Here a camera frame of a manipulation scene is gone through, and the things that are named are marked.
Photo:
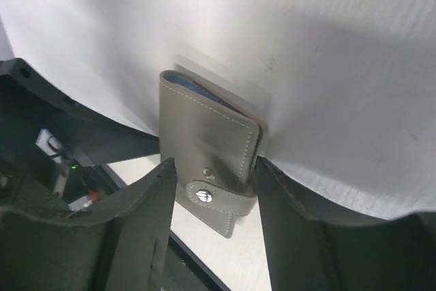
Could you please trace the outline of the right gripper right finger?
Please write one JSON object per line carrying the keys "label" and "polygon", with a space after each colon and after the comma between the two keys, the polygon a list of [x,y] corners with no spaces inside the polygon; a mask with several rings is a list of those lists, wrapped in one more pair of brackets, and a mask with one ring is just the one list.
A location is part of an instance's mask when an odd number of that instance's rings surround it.
{"label": "right gripper right finger", "polygon": [[263,157],[255,182],[273,290],[434,290],[435,214],[352,211]]}

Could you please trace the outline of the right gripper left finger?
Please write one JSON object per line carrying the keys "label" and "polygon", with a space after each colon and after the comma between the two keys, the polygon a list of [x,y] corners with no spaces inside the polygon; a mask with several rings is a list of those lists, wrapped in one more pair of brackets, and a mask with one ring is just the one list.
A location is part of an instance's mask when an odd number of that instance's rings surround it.
{"label": "right gripper left finger", "polygon": [[2,290],[159,290],[176,191],[173,159],[79,211],[1,207]]}

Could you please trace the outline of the grey leather card holder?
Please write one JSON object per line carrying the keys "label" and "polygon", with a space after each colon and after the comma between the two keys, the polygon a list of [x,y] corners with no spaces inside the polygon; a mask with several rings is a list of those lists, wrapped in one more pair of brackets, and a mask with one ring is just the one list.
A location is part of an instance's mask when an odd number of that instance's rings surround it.
{"label": "grey leather card holder", "polygon": [[176,70],[160,74],[159,148],[162,160],[174,159],[176,202],[227,239],[256,204],[262,136],[262,124],[208,81]]}

